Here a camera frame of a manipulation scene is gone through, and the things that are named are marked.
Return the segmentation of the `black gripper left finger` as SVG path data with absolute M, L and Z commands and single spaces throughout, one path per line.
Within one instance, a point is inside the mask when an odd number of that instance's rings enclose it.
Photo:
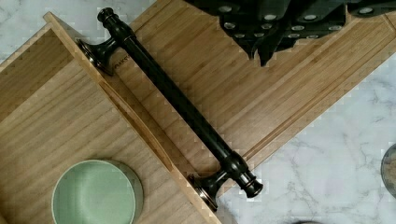
M 291 0 L 185 0 L 219 18 L 222 30 L 252 60 L 255 54 L 265 66 L 275 52 L 292 48 L 288 39 Z

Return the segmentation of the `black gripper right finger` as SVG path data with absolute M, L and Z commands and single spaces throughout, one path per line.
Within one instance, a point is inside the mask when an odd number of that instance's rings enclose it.
M 395 0 L 291 0 L 276 51 L 292 48 L 298 39 L 316 39 L 341 30 L 347 14 L 372 18 L 395 10 Z

